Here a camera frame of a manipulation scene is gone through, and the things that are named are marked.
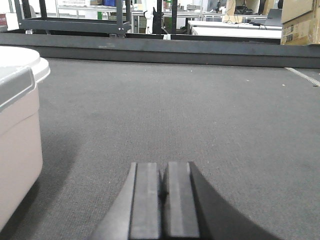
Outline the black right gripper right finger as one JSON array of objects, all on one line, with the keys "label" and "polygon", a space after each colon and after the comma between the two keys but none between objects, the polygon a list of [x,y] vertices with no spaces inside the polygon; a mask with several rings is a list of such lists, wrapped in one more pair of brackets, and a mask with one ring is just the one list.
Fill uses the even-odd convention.
[{"label": "black right gripper right finger", "polygon": [[194,162],[169,162],[163,176],[166,240],[276,240],[229,204]]}]

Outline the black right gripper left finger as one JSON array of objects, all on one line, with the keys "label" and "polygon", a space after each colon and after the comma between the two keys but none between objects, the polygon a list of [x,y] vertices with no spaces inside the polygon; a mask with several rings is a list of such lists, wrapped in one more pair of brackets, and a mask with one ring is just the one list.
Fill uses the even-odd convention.
[{"label": "black right gripper left finger", "polygon": [[160,173],[156,163],[132,163],[109,211],[91,240],[159,240]]}]

